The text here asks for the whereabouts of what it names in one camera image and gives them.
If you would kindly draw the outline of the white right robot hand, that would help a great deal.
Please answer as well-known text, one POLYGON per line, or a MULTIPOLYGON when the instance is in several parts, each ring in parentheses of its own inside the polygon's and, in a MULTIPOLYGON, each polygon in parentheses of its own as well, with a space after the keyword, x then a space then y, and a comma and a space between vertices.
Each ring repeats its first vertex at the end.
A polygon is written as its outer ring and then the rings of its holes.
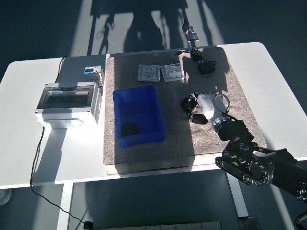
POLYGON ((224 117, 222 113, 227 111, 222 96, 214 93, 194 92, 196 103, 201 110, 201 114, 188 113, 190 122, 205 125, 211 121, 212 126, 220 123, 224 117))

